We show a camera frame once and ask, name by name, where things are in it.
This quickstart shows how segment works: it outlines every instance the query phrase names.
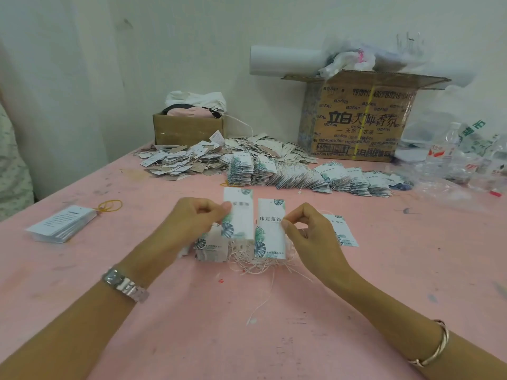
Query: plastic bottle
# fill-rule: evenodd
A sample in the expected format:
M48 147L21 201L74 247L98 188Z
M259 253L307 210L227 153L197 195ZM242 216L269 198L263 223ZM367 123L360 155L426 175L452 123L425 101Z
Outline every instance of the plastic bottle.
M460 127L461 123L452 122L447 132L433 139L433 145L428 152L428 156L426 156L427 162L441 164L443 160L450 160L452 158L452 154L460 142Z
M505 191L507 185L507 135L501 135L486 153L470 180L470 188L479 191Z

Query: watch band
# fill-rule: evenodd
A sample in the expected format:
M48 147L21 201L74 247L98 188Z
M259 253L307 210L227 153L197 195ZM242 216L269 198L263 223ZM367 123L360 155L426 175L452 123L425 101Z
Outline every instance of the watch band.
M115 268L109 269L102 276L102 280L137 302L144 302L149 296L149 292L145 288L136 285L134 281Z

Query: hand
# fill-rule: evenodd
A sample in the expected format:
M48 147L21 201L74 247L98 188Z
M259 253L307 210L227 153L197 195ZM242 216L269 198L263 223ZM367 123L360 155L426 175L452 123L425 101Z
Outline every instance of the hand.
M298 230L294 225L297 222L308 227ZM281 225L305 267L324 285L349 279L353 270L342 253L333 226L313 206L300 205L283 218Z
M219 205L207 198L180 198L169 216L138 248L162 254L170 265L182 248L209 232L214 222L221 223L231 208L230 202Z

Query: cardboard box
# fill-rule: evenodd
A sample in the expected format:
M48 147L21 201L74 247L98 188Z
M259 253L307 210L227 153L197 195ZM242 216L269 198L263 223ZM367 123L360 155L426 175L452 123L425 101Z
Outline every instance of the cardboard box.
M342 70L307 82L298 143L326 159L391 161L419 89L450 81L407 73Z
M224 135L224 119L153 115L155 144L193 146L199 141L209 141L217 130Z

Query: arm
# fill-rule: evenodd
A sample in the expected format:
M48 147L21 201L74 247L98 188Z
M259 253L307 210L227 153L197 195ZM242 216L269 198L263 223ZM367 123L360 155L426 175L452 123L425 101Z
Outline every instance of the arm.
M296 222L308 227L298 230ZM441 327L359 276L347 263L331 223L311 205L303 204L289 213L282 227L308 270L361 312L405 359L422 361L436 351ZM454 333L442 354L419 369L429 380L507 376L507 364Z
M206 199L182 198L117 269L141 287L149 287L174 262L180 249L209 231L230 210L230 203L219 206ZM0 379L85 379L135 304L105 282L97 282L0 364Z

